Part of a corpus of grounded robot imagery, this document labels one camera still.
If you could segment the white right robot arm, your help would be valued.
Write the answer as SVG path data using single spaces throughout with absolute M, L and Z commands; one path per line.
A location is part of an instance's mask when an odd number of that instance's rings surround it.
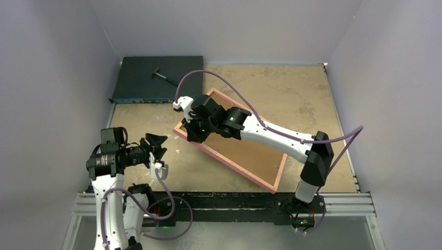
M 184 113 L 183 125 L 187 141 L 203 143 L 211 133 L 223 138 L 257 142 L 285 153 L 304 165 L 292 204 L 305 212 L 313 198 L 325 185 L 334 151 L 328 135 L 300 133 L 264 122 L 259 116 L 241 107 L 225 109 L 212 97 L 179 97 L 174 109 Z

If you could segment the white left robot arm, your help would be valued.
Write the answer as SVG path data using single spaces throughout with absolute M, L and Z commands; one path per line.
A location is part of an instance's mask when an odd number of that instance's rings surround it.
M 138 143 L 128 143 L 124 127 L 102 129 L 100 137 L 86 162 L 96 204 L 94 249 L 142 249 L 144 214 L 155 208 L 155 198 L 148 184 L 125 190 L 125 169 L 143 164 L 154 178 L 166 179 L 162 145 L 168 137 L 147 133 Z

